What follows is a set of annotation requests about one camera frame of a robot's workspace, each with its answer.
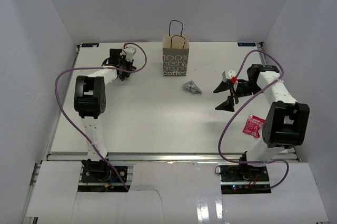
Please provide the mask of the dark skittles candy packet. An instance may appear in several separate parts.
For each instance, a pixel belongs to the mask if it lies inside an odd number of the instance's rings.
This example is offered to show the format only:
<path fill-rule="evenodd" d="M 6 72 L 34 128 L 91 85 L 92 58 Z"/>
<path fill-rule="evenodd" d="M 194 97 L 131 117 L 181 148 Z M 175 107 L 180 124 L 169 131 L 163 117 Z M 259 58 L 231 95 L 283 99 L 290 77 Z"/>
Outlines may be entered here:
<path fill-rule="evenodd" d="M 127 77 L 124 76 L 124 75 L 120 75 L 118 78 L 119 78 L 121 81 L 124 81 Z"/>

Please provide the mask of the silver foil snack packet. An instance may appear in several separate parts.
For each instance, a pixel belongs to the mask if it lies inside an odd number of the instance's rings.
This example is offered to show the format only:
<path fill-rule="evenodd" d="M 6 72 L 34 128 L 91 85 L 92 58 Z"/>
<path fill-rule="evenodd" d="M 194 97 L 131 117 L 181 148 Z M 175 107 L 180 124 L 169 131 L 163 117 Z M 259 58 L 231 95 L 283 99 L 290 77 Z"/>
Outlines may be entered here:
<path fill-rule="evenodd" d="M 191 94 L 202 94 L 201 89 L 192 80 L 184 83 L 182 87 L 185 91 L 188 91 Z"/>

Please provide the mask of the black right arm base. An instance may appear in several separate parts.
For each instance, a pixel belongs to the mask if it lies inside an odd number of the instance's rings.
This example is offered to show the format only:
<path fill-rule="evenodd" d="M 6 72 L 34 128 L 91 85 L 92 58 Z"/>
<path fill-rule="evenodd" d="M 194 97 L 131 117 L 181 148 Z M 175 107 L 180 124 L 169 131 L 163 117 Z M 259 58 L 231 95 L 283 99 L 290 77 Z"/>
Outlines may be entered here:
<path fill-rule="evenodd" d="M 266 167 L 252 167 L 250 165 L 218 165 L 215 174 L 222 182 L 269 182 Z"/>

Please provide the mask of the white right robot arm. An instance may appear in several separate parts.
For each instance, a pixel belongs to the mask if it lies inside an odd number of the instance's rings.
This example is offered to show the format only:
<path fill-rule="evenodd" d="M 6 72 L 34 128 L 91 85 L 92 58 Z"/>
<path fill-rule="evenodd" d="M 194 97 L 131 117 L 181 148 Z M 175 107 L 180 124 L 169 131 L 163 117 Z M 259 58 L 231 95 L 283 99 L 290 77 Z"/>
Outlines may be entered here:
<path fill-rule="evenodd" d="M 240 80 L 239 72 L 226 70 L 222 81 L 214 93 L 229 91 L 227 100 L 216 110 L 233 112 L 220 139 L 243 109 L 260 94 L 264 94 L 270 108 L 262 128 L 261 140 L 250 150 L 244 152 L 238 164 L 238 176 L 244 181 L 252 180 L 256 167 L 275 162 L 274 156 L 285 149 L 302 145 L 308 124 L 310 108 L 298 102 L 285 87 L 282 77 L 284 69 L 279 62 L 275 65 L 252 64 L 247 69 L 248 80 Z"/>

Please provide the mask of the pink candy pouch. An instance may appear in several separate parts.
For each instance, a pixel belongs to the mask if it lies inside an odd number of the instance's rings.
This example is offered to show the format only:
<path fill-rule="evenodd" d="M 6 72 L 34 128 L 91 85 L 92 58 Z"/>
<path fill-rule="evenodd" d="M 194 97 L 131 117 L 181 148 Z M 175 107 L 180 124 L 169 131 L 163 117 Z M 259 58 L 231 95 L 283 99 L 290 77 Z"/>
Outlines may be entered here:
<path fill-rule="evenodd" d="M 260 138 L 259 130 L 263 128 L 264 123 L 264 119 L 250 114 L 242 132 L 251 135 L 254 138 Z"/>

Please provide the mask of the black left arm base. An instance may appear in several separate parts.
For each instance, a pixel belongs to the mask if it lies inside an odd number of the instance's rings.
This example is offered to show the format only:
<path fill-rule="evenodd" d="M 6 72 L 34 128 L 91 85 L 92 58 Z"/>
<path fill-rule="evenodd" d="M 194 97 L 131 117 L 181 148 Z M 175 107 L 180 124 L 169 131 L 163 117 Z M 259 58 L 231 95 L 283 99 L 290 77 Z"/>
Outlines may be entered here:
<path fill-rule="evenodd" d="M 120 182 L 118 175 L 121 179 L 127 181 L 127 166 L 115 166 L 116 172 L 103 160 L 92 161 L 82 160 L 81 161 L 83 170 L 82 170 L 82 183 L 96 183 L 96 182 L 105 182 L 105 183 L 115 183 Z"/>

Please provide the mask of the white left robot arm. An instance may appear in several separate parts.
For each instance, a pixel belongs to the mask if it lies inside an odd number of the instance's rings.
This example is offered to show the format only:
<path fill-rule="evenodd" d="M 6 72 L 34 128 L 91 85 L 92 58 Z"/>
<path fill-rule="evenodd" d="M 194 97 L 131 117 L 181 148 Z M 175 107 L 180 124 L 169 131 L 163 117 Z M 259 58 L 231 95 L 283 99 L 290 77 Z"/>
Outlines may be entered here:
<path fill-rule="evenodd" d="M 78 112 L 84 125 L 85 134 L 91 142 L 87 144 L 87 158 L 100 161 L 107 157 L 104 143 L 102 121 L 99 116 L 106 108 L 105 86 L 116 79 L 125 80 L 132 71 L 136 48 L 110 49 L 107 66 L 89 75 L 79 75 L 75 82 L 74 109 Z"/>

